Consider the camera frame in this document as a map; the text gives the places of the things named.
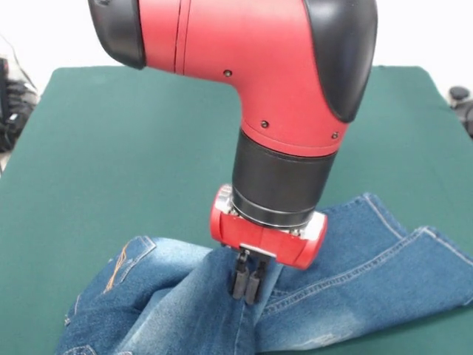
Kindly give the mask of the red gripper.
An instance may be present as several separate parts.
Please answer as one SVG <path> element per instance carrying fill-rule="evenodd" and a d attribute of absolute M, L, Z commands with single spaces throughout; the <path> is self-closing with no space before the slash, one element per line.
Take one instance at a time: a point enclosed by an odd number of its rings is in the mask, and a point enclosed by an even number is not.
<path fill-rule="evenodd" d="M 327 215 L 312 213 L 308 224 L 301 229 L 275 229 L 245 219 L 233 206 L 232 197 L 232 186 L 224 184 L 214 199 L 210 231 L 216 241 L 234 249 L 272 257 L 276 262 L 293 268 L 306 269 L 312 264 L 324 241 Z M 249 276 L 246 250 L 241 250 L 236 259 L 231 296 L 242 298 L 245 295 L 247 304 L 256 304 L 270 260 L 259 258 L 256 270 Z"/>

